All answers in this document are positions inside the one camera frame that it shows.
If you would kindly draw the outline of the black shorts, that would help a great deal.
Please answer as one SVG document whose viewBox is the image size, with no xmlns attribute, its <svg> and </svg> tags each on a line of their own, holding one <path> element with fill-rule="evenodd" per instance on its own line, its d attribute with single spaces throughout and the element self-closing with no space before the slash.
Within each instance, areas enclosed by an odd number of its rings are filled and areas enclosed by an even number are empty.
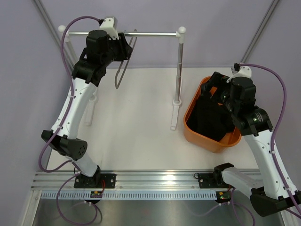
<svg viewBox="0 0 301 226">
<path fill-rule="evenodd" d="M 221 141 L 235 126 L 225 106 L 199 96 L 187 121 L 188 127 L 214 141 Z"/>
</svg>

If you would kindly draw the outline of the white clothes hanger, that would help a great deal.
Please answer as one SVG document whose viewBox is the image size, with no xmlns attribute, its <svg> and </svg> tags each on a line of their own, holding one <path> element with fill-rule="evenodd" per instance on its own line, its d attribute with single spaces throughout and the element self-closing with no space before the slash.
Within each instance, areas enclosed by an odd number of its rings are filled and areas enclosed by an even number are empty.
<svg viewBox="0 0 301 226">
<path fill-rule="evenodd" d="M 130 42 L 129 42 L 129 45 L 130 47 L 132 47 L 132 49 L 134 50 L 135 49 L 135 46 L 136 46 L 136 42 L 137 42 L 137 37 L 134 38 L 134 37 L 131 37 L 130 39 Z M 115 89 L 119 89 L 120 85 L 121 85 L 121 82 L 123 80 L 123 77 L 126 73 L 126 70 L 127 70 L 127 67 L 129 65 L 129 62 L 130 62 L 130 59 L 127 60 L 126 64 L 124 67 L 123 64 L 124 64 L 124 61 L 122 61 L 118 67 L 118 70 L 115 74 L 115 78 L 114 78 L 114 85 L 115 85 Z"/>
</svg>

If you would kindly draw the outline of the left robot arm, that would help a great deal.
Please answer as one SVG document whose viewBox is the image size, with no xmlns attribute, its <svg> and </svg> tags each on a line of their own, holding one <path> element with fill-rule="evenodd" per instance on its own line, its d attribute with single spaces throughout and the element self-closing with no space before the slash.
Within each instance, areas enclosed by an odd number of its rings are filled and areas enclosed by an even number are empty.
<svg viewBox="0 0 301 226">
<path fill-rule="evenodd" d="M 136 39 L 127 42 L 122 32 L 110 37 L 104 30 L 90 31 L 86 47 L 74 66 L 72 85 L 62 111 L 52 128 L 41 134 L 53 150 L 79 168 L 75 188 L 100 188 L 103 185 L 100 167 L 86 153 L 87 142 L 77 137 L 79 124 L 107 66 L 112 62 L 129 61 L 135 44 Z"/>
</svg>

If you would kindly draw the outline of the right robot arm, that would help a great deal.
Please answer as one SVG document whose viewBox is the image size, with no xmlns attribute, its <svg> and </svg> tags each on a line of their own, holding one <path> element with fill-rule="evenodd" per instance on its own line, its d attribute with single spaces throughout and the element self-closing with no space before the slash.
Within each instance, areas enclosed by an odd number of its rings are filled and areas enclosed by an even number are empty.
<svg viewBox="0 0 301 226">
<path fill-rule="evenodd" d="M 214 168 L 213 182 L 230 185 L 247 196 L 262 217 L 286 210 L 301 202 L 301 192 L 290 181 L 272 141 L 273 126 L 265 110 L 255 104 L 256 86 L 249 77 L 228 77 L 214 72 L 201 85 L 201 95 L 209 95 L 229 111 L 232 122 L 249 145 L 259 167 L 262 182 L 241 173 L 230 163 Z"/>
</svg>

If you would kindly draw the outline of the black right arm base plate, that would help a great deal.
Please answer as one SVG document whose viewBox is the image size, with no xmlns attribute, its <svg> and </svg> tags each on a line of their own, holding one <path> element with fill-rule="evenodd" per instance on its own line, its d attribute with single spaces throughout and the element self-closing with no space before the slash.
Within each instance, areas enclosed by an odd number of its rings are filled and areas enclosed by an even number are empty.
<svg viewBox="0 0 301 226">
<path fill-rule="evenodd" d="M 199 188 L 228 188 L 226 184 L 218 183 L 213 173 L 197 173 Z"/>
</svg>

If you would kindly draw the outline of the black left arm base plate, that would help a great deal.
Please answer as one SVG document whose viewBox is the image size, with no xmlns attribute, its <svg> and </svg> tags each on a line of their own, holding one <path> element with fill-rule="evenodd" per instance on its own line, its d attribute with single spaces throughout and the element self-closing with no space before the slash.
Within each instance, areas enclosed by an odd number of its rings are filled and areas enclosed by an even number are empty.
<svg viewBox="0 0 301 226">
<path fill-rule="evenodd" d="M 87 177 L 82 174 L 76 176 L 74 188 L 104 188 L 113 189 L 116 184 L 116 174 L 101 173 L 95 177 Z"/>
</svg>

